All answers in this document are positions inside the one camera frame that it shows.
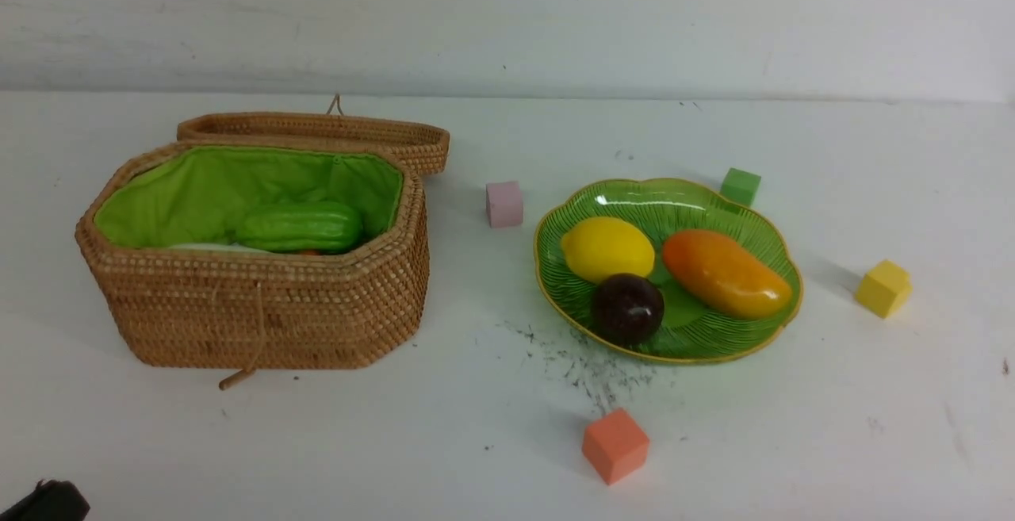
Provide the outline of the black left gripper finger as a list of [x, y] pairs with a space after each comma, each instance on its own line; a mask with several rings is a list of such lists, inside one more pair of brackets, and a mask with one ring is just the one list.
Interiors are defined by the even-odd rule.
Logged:
[[91, 506], [71, 481], [43, 479], [25, 498], [1, 513], [1, 520], [84, 520]]

